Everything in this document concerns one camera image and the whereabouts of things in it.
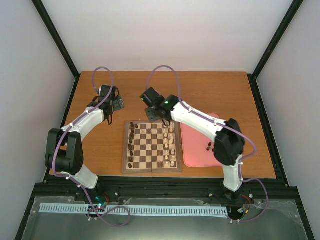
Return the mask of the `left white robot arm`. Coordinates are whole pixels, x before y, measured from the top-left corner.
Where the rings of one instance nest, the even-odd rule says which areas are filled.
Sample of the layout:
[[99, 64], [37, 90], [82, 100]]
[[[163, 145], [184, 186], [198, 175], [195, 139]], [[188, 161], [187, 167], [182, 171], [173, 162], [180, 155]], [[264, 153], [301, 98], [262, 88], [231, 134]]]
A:
[[113, 122], [113, 113], [124, 108], [116, 86], [102, 85], [84, 112], [70, 124], [49, 131], [46, 144], [45, 166], [59, 177], [74, 181], [86, 188], [92, 201], [103, 198], [104, 188], [97, 184], [98, 176], [84, 164], [83, 140], [99, 124]]

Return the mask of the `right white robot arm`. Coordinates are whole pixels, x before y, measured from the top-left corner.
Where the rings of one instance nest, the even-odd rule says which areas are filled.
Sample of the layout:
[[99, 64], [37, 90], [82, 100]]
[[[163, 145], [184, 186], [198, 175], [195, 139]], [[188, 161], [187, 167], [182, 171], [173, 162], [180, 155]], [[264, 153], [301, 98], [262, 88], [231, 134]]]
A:
[[175, 95], [164, 98], [152, 87], [142, 93], [140, 99], [147, 105], [145, 111], [150, 122], [177, 122], [209, 138], [214, 143], [213, 155], [222, 164], [225, 193], [230, 195], [241, 189], [241, 159], [246, 143], [236, 120], [217, 119], [195, 109]]

